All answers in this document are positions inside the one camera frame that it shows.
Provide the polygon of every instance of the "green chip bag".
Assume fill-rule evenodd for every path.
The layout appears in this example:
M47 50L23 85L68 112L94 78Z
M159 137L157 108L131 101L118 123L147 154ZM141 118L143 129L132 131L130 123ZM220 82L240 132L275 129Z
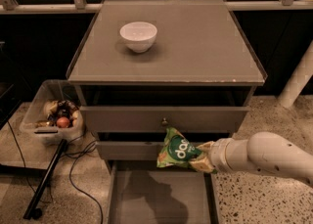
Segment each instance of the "green chip bag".
M202 154L185 137L173 127L166 129L164 146L157 157L157 167L178 165L190 167L189 161Z

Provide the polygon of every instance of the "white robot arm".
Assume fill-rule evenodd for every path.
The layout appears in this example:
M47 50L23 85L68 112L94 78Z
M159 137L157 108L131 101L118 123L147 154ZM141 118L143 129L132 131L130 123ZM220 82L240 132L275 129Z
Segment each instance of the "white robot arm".
M274 133L259 132L248 140L220 139L209 157L217 171L293 178L313 187L313 156Z

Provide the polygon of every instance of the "speckled floor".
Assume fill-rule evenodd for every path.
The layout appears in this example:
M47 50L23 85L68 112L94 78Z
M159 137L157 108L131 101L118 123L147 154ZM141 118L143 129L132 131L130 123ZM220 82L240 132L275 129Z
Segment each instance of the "speckled floor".
M253 97L250 112L233 138L246 139L259 131L272 131L313 154L313 96L301 96L291 109L282 108L275 97ZM21 146L26 166L46 168L56 146L44 146L19 130L28 104L22 104L10 122ZM82 150L93 141L86 133ZM0 131L0 163L20 165L22 160L10 128ZM68 174L73 159L62 157L46 190L38 220L23 220L33 195L24 178L0 175L0 223L100 223L95 202L76 191ZM106 208L110 175L97 151L82 157L73 170L73 181ZM38 179L29 179L32 185ZM213 175L220 223L313 223L313 189L292 179L257 176L243 172Z

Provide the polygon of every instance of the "black cable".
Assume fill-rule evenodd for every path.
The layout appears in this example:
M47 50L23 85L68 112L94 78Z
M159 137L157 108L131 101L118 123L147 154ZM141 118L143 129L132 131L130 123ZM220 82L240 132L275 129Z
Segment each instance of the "black cable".
M68 176L68 177L69 177L69 181L70 181L71 185L72 185L77 191L79 191L80 193L82 193L82 194L84 194L85 196L89 197L91 200L93 200L93 201L98 205L98 207L99 207L99 209L100 209L100 223L102 224L102 223L103 223L103 219L104 219L104 214L103 214L102 207L101 207L101 205L99 204L99 202L98 202L94 197L92 197L91 195L89 195L88 193L86 193L85 191L79 189L79 188L73 183L72 178L71 178L72 171L74 170L74 167L75 167L75 165L77 164L78 160L79 160L81 157L85 156L86 154L91 153L92 151L94 151L95 148L96 148L95 143L96 143L96 141L93 141L93 142L89 143L89 144L85 147L85 149L84 149L82 152L79 153L79 155L78 155L77 157L74 157L74 158L75 158L75 161L74 161L74 163L72 164L72 166L71 166L71 168L70 168L70 172L69 172L69 176Z
M22 158L23 167L26 168L26 162L25 162L25 159L23 158L22 150L21 150L21 147L20 147L20 145L19 145L19 143L18 143L16 134L14 133L13 128L12 128L12 126L11 126L9 120L8 120L7 123L8 123L8 125L9 125L9 128L10 128L10 130L11 130L11 133L12 133L12 135L13 135L13 139L14 139L14 141L15 141L15 143L17 144L17 147L18 147L18 149L19 149L19 152L20 152L20 155L21 155L21 158ZM36 193L36 191L34 190L34 188L31 186L28 177L26 176L25 178L26 178L26 181L27 181L28 186L31 188L31 190L33 191L33 193ZM45 202L45 201L42 201L42 200L40 200L40 201L41 201L42 203L52 203L52 202L53 202L53 197L52 197L51 189L50 189L50 197L51 197L51 202Z
M86 127L84 127L84 131L83 131L82 135L80 135L80 136L78 136L78 137L76 137L76 138L70 140L69 142L67 142L67 145L69 145L70 143L72 143L72 142L74 142L74 141L76 141L76 140L78 140L78 139L84 137L85 134L86 134Z

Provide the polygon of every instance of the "drawer front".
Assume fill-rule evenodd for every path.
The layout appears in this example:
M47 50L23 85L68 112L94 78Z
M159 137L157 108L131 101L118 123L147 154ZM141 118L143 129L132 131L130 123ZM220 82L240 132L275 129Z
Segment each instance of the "drawer front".
M162 132L173 126L181 132L234 133L247 107L81 107L92 132Z

